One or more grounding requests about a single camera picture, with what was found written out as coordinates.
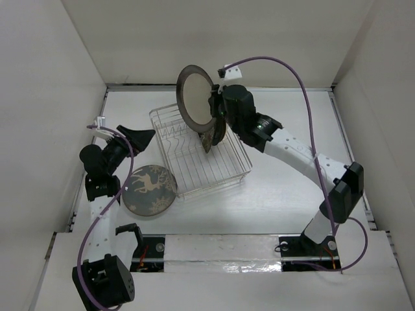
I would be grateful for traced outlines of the cream plate black striped rim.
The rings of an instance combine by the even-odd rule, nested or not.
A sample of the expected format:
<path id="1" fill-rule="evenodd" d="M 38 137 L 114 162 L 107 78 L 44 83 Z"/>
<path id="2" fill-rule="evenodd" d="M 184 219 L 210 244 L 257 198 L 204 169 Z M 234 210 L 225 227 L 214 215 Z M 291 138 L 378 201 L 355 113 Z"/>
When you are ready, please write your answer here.
<path id="1" fill-rule="evenodd" d="M 212 145 L 217 146 L 226 135 L 226 121 L 224 119 L 217 120 L 214 127 Z"/>

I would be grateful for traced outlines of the black square floral plate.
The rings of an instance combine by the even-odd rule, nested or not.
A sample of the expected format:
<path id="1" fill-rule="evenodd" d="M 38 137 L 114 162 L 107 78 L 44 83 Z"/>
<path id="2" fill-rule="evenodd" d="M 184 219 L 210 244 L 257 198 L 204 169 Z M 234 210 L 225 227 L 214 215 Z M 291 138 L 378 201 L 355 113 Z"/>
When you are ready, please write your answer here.
<path id="1" fill-rule="evenodd" d="M 202 148 L 206 154 L 209 153 L 212 147 L 214 135 L 212 133 L 199 133 L 198 134 L 200 142 L 202 144 Z"/>

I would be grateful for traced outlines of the cream plate brown metallic rim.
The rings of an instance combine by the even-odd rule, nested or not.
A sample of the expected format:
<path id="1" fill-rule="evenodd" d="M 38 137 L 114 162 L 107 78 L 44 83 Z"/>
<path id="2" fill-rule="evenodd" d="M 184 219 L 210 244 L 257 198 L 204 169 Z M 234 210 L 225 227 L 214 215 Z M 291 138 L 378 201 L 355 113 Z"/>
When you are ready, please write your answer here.
<path id="1" fill-rule="evenodd" d="M 176 81 L 176 102 L 182 119 L 195 132 L 204 133 L 215 125 L 209 98 L 213 81 L 203 68 L 187 65 Z"/>

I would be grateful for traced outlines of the grey plate tree pattern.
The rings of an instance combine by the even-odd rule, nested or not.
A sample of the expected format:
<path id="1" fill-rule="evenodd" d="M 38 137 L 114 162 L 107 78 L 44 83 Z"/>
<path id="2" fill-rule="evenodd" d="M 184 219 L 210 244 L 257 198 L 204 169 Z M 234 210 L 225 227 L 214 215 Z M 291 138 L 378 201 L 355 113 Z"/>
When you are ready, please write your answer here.
<path id="1" fill-rule="evenodd" d="M 156 216 L 172 205 L 177 190 L 176 178 L 167 168 L 145 165 L 133 171 L 128 179 L 123 203 L 137 216 Z"/>

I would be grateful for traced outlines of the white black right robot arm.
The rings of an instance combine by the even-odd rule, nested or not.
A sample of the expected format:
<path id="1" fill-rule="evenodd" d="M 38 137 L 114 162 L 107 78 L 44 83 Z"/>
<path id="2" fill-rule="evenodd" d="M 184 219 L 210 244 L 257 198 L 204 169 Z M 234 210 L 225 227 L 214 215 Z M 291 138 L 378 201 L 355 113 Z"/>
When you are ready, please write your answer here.
<path id="1" fill-rule="evenodd" d="M 242 85 L 214 85 L 209 105 L 212 116 L 225 120 L 244 144 L 284 162 L 321 188 L 327 197 L 299 240 L 308 255 L 321 250 L 326 237 L 348 219 L 363 195 L 362 165 L 335 161 L 297 140 L 280 122 L 258 113 L 253 94 Z"/>

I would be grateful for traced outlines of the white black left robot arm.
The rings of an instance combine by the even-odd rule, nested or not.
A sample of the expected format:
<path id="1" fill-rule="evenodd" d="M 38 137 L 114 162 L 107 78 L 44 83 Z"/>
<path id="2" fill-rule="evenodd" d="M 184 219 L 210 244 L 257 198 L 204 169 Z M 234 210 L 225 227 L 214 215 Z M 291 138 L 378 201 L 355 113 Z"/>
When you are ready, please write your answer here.
<path id="1" fill-rule="evenodd" d="M 106 146 L 89 144 L 79 153 L 86 171 L 90 225 L 81 241 L 72 280 L 86 310 L 118 310 L 134 300 L 130 266 L 132 257 L 144 251 L 145 242 L 137 224 L 116 224 L 126 183 L 120 182 L 115 171 L 126 158 L 144 152 L 155 131 L 124 126 L 111 130 L 98 124 L 90 129 Z"/>

